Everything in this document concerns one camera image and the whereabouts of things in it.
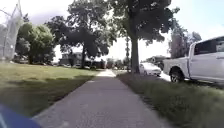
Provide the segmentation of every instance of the pickup truck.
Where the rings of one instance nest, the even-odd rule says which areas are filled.
[[[224,83],[224,36],[193,43],[188,57],[163,62],[171,82],[189,79]]]

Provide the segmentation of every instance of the concrete sidewalk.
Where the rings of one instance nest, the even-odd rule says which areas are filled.
[[[170,128],[109,70],[34,120],[43,128]]]

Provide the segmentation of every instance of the truck wheel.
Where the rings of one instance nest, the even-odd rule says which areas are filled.
[[[184,81],[184,75],[179,70],[174,70],[170,73],[170,80],[173,83],[180,83]]]

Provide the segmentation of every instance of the fence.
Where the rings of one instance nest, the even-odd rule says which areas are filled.
[[[12,60],[15,54],[19,27],[22,24],[21,6],[18,2],[13,12],[0,10],[0,59]]]

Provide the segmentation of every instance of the green lawn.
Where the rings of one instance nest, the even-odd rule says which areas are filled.
[[[224,90],[173,84],[153,77],[118,74],[159,115],[181,128],[224,128]]]
[[[62,67],[0,64],[0,104],[34,116],[97,73]]]

